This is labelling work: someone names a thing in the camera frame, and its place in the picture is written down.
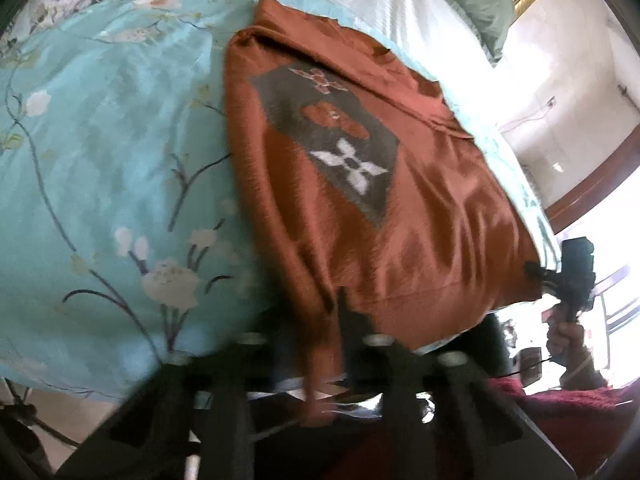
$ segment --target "tree branch print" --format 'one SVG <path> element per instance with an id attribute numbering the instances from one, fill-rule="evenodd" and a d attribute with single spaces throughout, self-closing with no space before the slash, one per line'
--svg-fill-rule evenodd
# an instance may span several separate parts
<path id="1" fill-rule="evenodd" d="M 171 331 L 169 329 L 168 307 L 164 303 L 160 304 L 160 315 L 162 316 L 162 327 L 164 328 L 164 340 L 169 341 Z"/>
<path id="2" fill-rule="evenodd" d="M 14 80 L 15 73 L 18 70 L 19 67 L 20 67 L 20 64 L 16 64 L 16 66 L 14 67 L 14 70 L 12 71 L 11 75 L 9 76 L 9 81 L 7 83 L 7 86 L 6 86 L 5 90 L 4 90 L 4 106 L 6 107 L 6 111 L 9 114 L 9 117 L 11 117 L 12 121 L 14 122 L 14 126 L 18 126 L 22 130 L 22 132 L 24 133 L 25 137 L 27 138 L 27 140 L 29 142 L 30 152 L 31 152 L 31 161 L 33 163 L 33 169 L 34 169 L 34 172 L 36 174 L 36 180 L 37 180 L 37 183 L 38 183 L 38 190 L 40 191 L 40 196 L 42 197 L 42 201 L 45 204 L 45 207 L 46 207 L 46 209 L 47 209 L 47 211 L 49 213 L 49 216 L 51 217 L 51 220 L 54 223 L 57 231 L 60 233 L 60 236 L 65 241 L 65 244 L 69 247 L 69 249 L 72 251 L 73 254 L 77 254 L 78 250 L 77 250 L 76 246 L 73 244 L 73 242 L 71 241 L 70 237 L 67 235 L 65 229 L 63 228 L 62 223 L 60 222 L 60 220 L 58 219 L 58 216 L 56 215 L 55 211 L 53 210 L 53 206 L 51 205 L 51 202 L 49 200 L 49 196 L 47 195 L 47 190 L 45 188 L 44 180 L 42 178 L 42 172 L 40 170 L 40 162 L 38 160 L 38 150 L 36 148 L 36 144 L 35 144 L 35 142 L 33 140 L 33 137 L 31 135 L 30 131 L 24 126 L 24 124 L 22 124 L 22 119 L 26 115 L 26 112 L 24 110 L 23 103 L 22 103 L 22 97 L 19 94 L 16 94 L 14 92 L 13 87 L 12 87 L 12 83 L 13 83 L 13 80 Z M 10 96 L 12 96 L 15 99 L 15 101 L 16 101 L 16 103 L 18 105 L 18 109 L 15 112 L 11 109 L 11 106 L 9 104 L 9 97 Z M 42 110 L 39 111 L 38 115 L 40 115 L 41 113 L 44 113 L 44 110 L 46 110 L 46 106 L 43 107 Z M 98 297 L 103 298 L 105 300 L 111 301 L 111 303 L 116 304 L 131 318 L 133 323 L 135 323 L 136 327 L 140 330 L 141 334 L 144 336 L 146 341 L 149 343 L 149 346 L 151 347 L 151 351 L 152 351 L 155 359 L 158 361 L 158 364 L 162 364 L 162 359 L 160 358 L 160 354 L 158 353 L 158 349 L 156 348 L 155 343 L 151 339 L 151 336 L 149 335 L 149 332 L 146 330 L 144 325 L 142 325 L 141 321 L 138 319 L 138 316 L 136 316 L 136 314 L 129 307 L 129 304 L 118 293 L 118 291 L 115 290 L 115 288 L 113 288 L 95 270 L 88 269 L 88 272 L 96 280 L 98 280 L 103 286 L 105 286 L 105 288 L 107 288 L 107 290 L 111 293 L 111 296 L 109 296 L 108 294 L 104 294 L 102 292 L 98 292 L 96 290 L 79 289 L 79 290 L 74 290 L 74 291 L 70 292 L 69 294 L 67 294 L 63 298 L 63 303 L 65 303 L 70 298 L 72 298 L 73 296 L 76 296 L 78 294 L 91 294 L 93 296 L 98 296 Z"/>
<path id="3" fill-rule="evenodd" d="M 216 276 L 215 278 L 211 278 L 207 286 L 204 288 L 204 293 L 209 294 L 211 291 L 211 287 L 214 286 L 220 280 L 232 280 L 234 277 L 229 276 L 228 274 L 222 274 L 221 276 Z"/>
<path id="4" fill-rule="evenodd" d="M 176 18 L 180 23 L 184 23 L 185 25 L 191 25 L 193 28 L 197 28 L 198 30 L 209 30 L 209 27 L 201 27 L 196 25 L 195 23 L 188 22 L 187 20 L 183 20 L 181 18 Z"/>
<path id="5" fill-rule="evenodd" d="M 181 161 L 176 158 L 176 165 L 178 166 L 178 170 L 174 170 L 179 174 L 184 174 L 184 167 L 182 166 Z M 200 229 L 194 231 L 191 234 L 191 246 L 189 247 L 189 251 L 187 253 L 187 269 L 191 269 L 194 273 L 200 270 L 200 264 L 202 263 L 204 257 L 209 252 L 209 248 L 216 241 L 216 231 L 220 229 L 225 224 L 225 219 L 221 218 L 216 226 L 213 229 Z M 194 256 L 197 251 L 200 251 L 200 254 L 194 261 Z M 211 286 L 217 280 L 221 279 L 231 279 L 232 276 L 217 276 L 213 280 L 211 280 L 205 290 L 205 294 L 208 294 Z M 180 313 L 176 308 L 171 310 L 171 321 L 168 320 L 168 307 L 165 304 L 161 305 L 162 318 L 165 326 L 166 333 L 166 346 L 167 351 L 169 353 L 175 350 L 175 341 L 184 326 L 184 322 L 189 315 L 189 310 Z"/>
<path id="6" fill-rule="evenodd" d="M 182 209 L 182 205 L 184 204 L 184 199 L 187 197 L 187 193 L 189 192 L 189 189 L 191 188 L 193 183 L 196 181 L 196 179 L 205 171 L 207 171 L 209 168 L 213 168 L 214 166 L 220 164 L 220 162 L 223 162 L 224 160 L 227 160 L 228 158 L 230 158 L 231 153 L 227 153 L 225 156 L 223 156 L 222 158 L 219 158 L 215 162 L 212 162 L 210 164 L 207 164 L 206 166 L 201 167 L 190 178 L 187 177 L 187 174 L 184 169 L 184 165 L 182 164 L 182 161 L 180 160 L 180 158 L 175 153 L 172 153 L 171 156 L 175 160 L 175 164 L 177 166 L 177 170 L 172 170 L 172 171 L 174 172 L 174 174 L 177 175 L 178 181 L 180 182 L 180 196 L 178 197 L 178 200 L 175 203 L 174 212 L 172 213 L 171 219 L 169 220 L 169 226 L 167 230 L 170 233 L 174 232 L 175 222 L 177 221 L 178 215 L 180 214 L 180 210 Z"/>
<path id="7" fill-rule="evenodd" d="M 226 117 L 226 114 L 220 109 L 220 108 L 216 108 L 214 105 L 212 105 L 211 103 L 200 103 L 202 106 L 204 106 L 205 108 L 208 108 L 209 110 L 213 110 L 217 113 L 219 113 L 220 115 L 222 115 L 223 117 Z"/>
<path id="8" fill-rule="evenodd" d="M 68 393 L 68 394 L 83 396 L 85 399 L 88 399 L 93 394 L 97 394 L 97 395 L 100 395 L 102 397 L 107 397 L 108 399 L 120 400 L 119 397 L 108 395 L 108 394 L 99 392 L 97 390 L 92 390 L 90 388 L 84 388 L 82 386 L 70 386 L 68 384 L 67 387 L 64 388 L 62 386 L 54 386 L 53 384 L 49 384 L 49 383 L 47 383 L 47 382 L 45 382 L 43 380 L 40 380 L 40 382 L 42 384 L 44 384 L 47 388 L 50 388 L 51 390 L 57 390 L 59 392 L 65 392 L 65 393 Z"/>
<path id="9" fill-rule="evenodd" d="M 140 275 L 144 276 L 145 274 L 149 273 L 149 269 L 146 266 L 146 260 L 140 260 L 134 253 L 133 251 L 129 251 L 129 257 L 133 260 L 133 262 L 136 264 L 136 267 L 138 268 L 138 270 L 140 271 Z"/>

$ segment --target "hand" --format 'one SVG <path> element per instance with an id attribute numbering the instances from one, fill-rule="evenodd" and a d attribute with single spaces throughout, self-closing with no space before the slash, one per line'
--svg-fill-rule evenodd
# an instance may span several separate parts
<path id="1" fill-rule="evenodd" d="M 560 364 L 570 369 L 571 364 L 580 365 L 584 358 L 584 328 L 576 322 L 566 322 L 568 307 L 558 303 L 549 319 L 546 333 L 546 349 Z"/>
<path id="2" fill-rule="evenodd" d="M 554 360 L 566 367 L 560 378 L 565 390 L 593 390 L 606 385 L 593 367 L 593 359 L 584 345 L 584 328 L 576 322 L 567 322 L 568 307 L 558 303 L 549 319 L 546 349 Z"/>

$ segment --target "floral bedsheet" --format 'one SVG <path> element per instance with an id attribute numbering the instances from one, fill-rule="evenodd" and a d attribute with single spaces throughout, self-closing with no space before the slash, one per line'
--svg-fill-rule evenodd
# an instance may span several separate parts
<path id="1" fill-rule="evenodd" d="M 278 304 L 238 207 L 222 100 L 224 47 L 256 1 L 30 0 L 2 35 L 0 376 L 121 399 Z M 344 7 L 279 1 L 429 75 Z M 473 130 L 555 258 L 513 153 Z"/>

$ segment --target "tiled floor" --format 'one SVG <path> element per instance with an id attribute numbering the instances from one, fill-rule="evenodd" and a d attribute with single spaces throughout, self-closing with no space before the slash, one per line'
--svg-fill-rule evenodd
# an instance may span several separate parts
<path id="1" fill-rule="evenodd" d="M 0 401 L 9 402 L 10 399 L 11 395 L 4 381 L 0 381 Z M 79 399 L 40 390 L 34 390 L 28 402 L 36 407 L 40 420 L 76 442 L 86 439 L 116 407 L 110 402 Z M 62 444 L 40 428 L 35 428 L 34 432 L 42 442 L 52 468 L 57 470 L 73 453 L 74 448 Z"/>

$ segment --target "rust-colored fabric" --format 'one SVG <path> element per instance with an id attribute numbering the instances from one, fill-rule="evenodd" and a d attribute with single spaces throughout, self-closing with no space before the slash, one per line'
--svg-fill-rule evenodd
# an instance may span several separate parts
<path id="1" fill-rule="evenodd" d="M 532 240 L 440 86 L 375 40 L 260 0 L 225 92 L 241 196 L 316 372 L 340 369 L 340 287 L 409 348 L 540 296 Z"/>

